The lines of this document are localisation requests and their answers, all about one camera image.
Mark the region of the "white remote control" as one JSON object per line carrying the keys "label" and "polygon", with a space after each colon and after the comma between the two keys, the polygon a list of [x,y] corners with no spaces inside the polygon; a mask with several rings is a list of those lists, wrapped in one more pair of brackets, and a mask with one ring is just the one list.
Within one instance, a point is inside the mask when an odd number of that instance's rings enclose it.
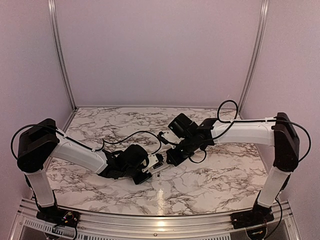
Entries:
{"label": "white remote control", "polygon": [[170,167],[170,164],[167,164],[166,162],[159,162],[151,167],[150,172],[152,174],[158,173],[160,171],[165,170],[166,168]]}

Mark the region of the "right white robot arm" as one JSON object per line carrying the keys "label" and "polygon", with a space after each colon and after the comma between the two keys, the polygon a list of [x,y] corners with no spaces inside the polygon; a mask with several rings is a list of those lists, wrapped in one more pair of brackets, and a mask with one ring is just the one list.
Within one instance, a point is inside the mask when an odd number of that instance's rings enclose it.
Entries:
{"label": "right white robot arm", "polygon": [[284,112],[276,117],[221,122],[207,118],[200,125],[181,113],[168,125],[181,140],[166,151],[166,162],[178,166],[198,149],[204,151],[216,144],[258,144],[274,147],[274,162],[266,182],[248,212],[247,219],[258,224],[267,216],[291,173],[299,165],[300,139]]}

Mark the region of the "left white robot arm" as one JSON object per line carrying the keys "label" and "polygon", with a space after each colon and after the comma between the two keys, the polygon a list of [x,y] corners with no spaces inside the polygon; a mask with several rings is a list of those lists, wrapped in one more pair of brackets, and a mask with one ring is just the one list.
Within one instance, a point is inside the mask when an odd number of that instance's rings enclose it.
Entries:
{"label": "left white robot arm", "polygon": [[16,137],[18,151],[12,155],[26,176],[39,211],[53,223],[60,222],[64,215],[44,169],[48,158],[62,159],[107,179],[129,177],[137,185],[152,176],[150,169],[158,163],[155,154],[138,144],[114,152],[90,148],[60,131],[51,118],[23,126],[13,134],[12,138]]}

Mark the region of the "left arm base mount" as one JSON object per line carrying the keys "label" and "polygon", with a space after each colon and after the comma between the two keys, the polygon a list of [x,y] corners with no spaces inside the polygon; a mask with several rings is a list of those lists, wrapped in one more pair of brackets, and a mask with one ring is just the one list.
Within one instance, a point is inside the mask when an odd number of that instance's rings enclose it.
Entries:
{"label": "left arm base mount", "polygon": [[80,219],[80,213],[74,210],[66,210],[59,208],[51,213],[38,211],[36,218],[55,224],[56,226],[67,226],[71,228],[76,228]]}

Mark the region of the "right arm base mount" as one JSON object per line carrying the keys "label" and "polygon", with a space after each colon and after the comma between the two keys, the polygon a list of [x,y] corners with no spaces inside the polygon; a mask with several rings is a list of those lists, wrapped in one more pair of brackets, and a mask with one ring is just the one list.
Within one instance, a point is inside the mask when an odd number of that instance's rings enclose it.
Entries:
{"label": "right arm base mount", "polygon": [[259,205],[251,210],[232,213],[230,218],[234,229],[263,225],[275,219],[271,208]]}

